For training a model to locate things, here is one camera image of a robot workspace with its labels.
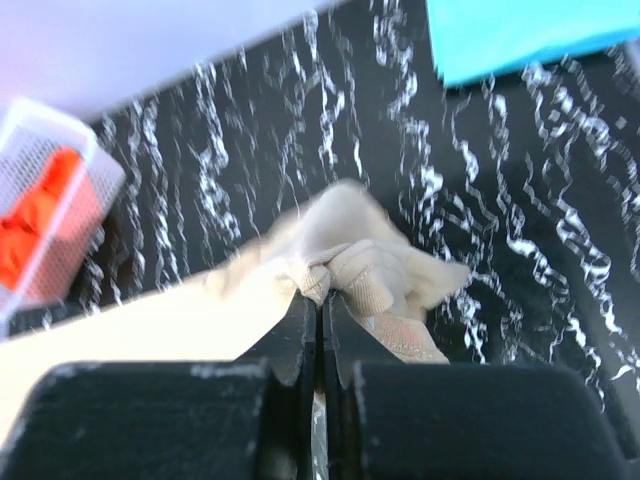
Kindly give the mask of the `beige t shirt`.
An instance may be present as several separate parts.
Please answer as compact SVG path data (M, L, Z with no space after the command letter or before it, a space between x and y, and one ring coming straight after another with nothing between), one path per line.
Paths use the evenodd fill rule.
M440 362L424 314L469 273L413 247L361 184L341 181L213 270L4 342L1 364L235 359L284 317L295 295L321 305L331 291L399 358Z

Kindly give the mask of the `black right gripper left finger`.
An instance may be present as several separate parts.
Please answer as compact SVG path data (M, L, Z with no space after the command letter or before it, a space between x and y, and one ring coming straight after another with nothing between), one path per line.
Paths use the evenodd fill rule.
M316 308L238 360L70 363L36 384L5 479L309 479Z

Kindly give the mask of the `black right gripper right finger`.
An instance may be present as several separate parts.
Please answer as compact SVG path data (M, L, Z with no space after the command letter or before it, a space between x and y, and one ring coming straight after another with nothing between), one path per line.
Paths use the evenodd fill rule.
M321 310L333 479L635 479L594 395L549 366L406 364L332 292Z

